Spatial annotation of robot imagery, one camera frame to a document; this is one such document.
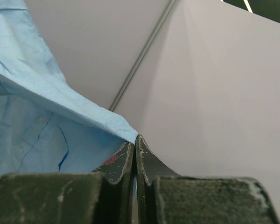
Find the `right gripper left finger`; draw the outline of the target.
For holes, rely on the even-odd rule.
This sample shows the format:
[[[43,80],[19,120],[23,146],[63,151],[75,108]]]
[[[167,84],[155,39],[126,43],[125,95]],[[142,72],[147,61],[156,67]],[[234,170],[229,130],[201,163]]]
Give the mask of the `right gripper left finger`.
[[[129,224],[134,145],[91,173],[10,173],[0,177],[0,224]]]

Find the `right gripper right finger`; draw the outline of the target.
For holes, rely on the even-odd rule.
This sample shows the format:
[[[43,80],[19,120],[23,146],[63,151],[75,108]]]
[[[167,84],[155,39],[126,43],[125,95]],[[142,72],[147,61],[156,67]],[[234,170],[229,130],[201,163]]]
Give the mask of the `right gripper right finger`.
[[[248,177],[203,178],[177,174],[135,142],[141,224],[278,224],[262,184]]]

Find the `light blue shirt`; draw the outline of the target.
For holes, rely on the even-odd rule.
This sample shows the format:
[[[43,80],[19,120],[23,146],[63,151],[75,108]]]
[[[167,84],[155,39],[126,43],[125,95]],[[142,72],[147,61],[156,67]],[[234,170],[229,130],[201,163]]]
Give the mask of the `light blue shirt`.
[[[91,172],[137,132],[71,89],[22,0],[0,0],[0,176]]]

